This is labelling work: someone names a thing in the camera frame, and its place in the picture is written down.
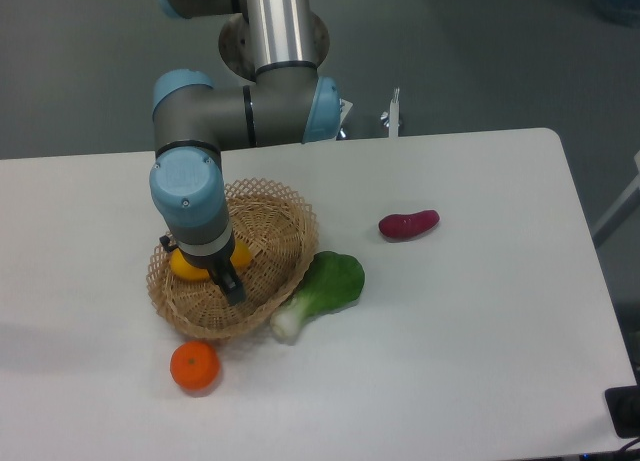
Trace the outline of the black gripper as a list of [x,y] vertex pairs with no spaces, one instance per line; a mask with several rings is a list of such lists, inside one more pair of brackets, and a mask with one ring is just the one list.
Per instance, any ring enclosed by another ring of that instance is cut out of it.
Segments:
[[[176,244],[170,236],[161,236],[159,242],[166,253],[172,253],[176,249]],[[236,306],[246,300],[244,284],[231,262],[235,249],[233,240],[228,241],[216,252],[205,248],[204,245],[196,246],[179,243],[178,248],[191,265],[207,271],[209,277],[220,288],[230,306]]]

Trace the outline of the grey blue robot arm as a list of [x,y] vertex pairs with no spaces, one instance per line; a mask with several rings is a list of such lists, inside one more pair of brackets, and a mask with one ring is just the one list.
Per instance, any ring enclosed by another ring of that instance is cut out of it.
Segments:
[[249,84],[218,90],[200,71],[161,76],[153,91],[152,201],[185,259],[226,300],[245,300],[231,262],[234,232],[222,176],[224,150],[333,139],[341,125],[335,81],[318,73],[309,0],[158,0],[181,19],[237,14],[248,25]]

